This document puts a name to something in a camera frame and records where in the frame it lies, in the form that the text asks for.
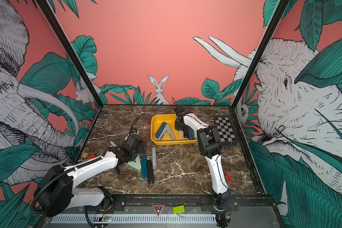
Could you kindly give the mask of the grey pliers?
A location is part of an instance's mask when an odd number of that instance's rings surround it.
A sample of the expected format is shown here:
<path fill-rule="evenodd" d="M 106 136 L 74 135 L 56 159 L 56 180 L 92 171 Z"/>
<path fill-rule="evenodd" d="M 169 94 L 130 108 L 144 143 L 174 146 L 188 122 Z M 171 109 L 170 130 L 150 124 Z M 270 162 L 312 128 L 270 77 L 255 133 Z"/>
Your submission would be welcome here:
<path fill-rule="evenodd" d="M 156 148 L 152 147 L 152 163 L 153 163 L 153 169 L 157 169 L 157 158 L 156 158 Z"/>
<path fill-rule="evenodd" d="M 172 130 L 171 130 L 171 127 L 167 124 L 166 125 L 166 127 L 165 127 L 165 134 L 164 134 L 164 136 L 166 135 L 166 134 L 168 134 L 170 137 L 171 137 L 171 139 L 172 140 L 175 140 L 175 137 L 174 137 L 174 134 L 173 134 L 173 132 L 172 132 Z"/>

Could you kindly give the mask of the black pliers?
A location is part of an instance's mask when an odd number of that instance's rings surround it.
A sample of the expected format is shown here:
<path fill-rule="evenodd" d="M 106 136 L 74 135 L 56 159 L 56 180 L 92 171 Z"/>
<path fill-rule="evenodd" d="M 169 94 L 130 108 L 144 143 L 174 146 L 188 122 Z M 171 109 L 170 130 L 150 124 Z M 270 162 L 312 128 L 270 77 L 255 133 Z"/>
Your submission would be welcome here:
<path fill-rule="evenodd" d="M 183 137 L 189 138 L 189 128 L 188 127 L 183 129 Z"/>
<path fill-rule="evenodd" d="M 146 165 L 147 165 L 147 181 L 148 181 L 148 184 L 153 184 L 154 183 L 153 163 L 151 160 L 147 160 Z"/>

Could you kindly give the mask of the yellow plastic storage tray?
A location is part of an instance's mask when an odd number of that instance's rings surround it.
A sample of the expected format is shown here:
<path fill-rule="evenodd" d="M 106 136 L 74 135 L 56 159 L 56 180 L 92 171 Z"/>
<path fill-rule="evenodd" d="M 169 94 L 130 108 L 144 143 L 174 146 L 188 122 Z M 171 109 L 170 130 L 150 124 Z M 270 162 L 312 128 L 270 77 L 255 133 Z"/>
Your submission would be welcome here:
<path fill-rule="evenodd" d="M 151 120 L 151 140 L 155 145 L 177 145 L 177 144 L 194 144 L 197 143 L 197 131 L 208 125 L 197 118 L 195 114 L 187 114 L 184 116 L 186 126 L 193 130 L 194 139 L 180 136 L 175 127 L 178 126 L 175 121 L 176 114 L 155 115 Z"/>

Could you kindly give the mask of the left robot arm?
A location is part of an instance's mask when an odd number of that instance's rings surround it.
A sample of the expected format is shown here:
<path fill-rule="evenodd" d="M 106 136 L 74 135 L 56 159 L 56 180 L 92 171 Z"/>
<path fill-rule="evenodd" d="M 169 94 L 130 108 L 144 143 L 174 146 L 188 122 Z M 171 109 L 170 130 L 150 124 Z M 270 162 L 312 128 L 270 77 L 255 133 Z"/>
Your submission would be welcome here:
<path fill-rule="evenodd" d="M 105 187 L 85 189 L 78 186 L 102 172 L 133 161 L 138 154 L 146 152 L 146 146 L 143 137 L 133 134 L 94 159 L 65 168 L 53 166 L 35 190 L 30 211 L 46 217 L 54 217 L 74 207 L 92 206 L 107 211 L 114 206 L 114 200 Z"/>

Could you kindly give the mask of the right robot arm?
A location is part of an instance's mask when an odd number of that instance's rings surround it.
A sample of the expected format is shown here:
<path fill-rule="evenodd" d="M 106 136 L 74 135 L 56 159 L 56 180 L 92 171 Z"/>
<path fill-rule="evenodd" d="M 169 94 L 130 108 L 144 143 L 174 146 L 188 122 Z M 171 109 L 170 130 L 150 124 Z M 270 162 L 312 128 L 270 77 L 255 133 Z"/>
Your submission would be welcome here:
<path fill-rule="evenodd" d="M 196 132 L 200 154 L 206 159 L 210 169 L 213 194 L 219 198 L 230 195 L 230 189 L 223 175 L 222 144 L 217 127 L 203 122 L 194 113 L 185 111 L 182 105 L 177 105 L 174 110 L 177 127 L 184 135 L 187 135 L 190 129 Z"/>

